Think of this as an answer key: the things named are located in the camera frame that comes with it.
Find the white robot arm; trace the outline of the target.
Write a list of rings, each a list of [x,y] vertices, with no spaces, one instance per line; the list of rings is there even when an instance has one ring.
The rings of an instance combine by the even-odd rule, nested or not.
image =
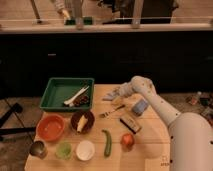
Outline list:
[[[159,96],[152,81],[134,76],[119,87],[121,97],[140,94],[168,128],[169,171],[213,171],[213,128],[201,115],[182,113]]]

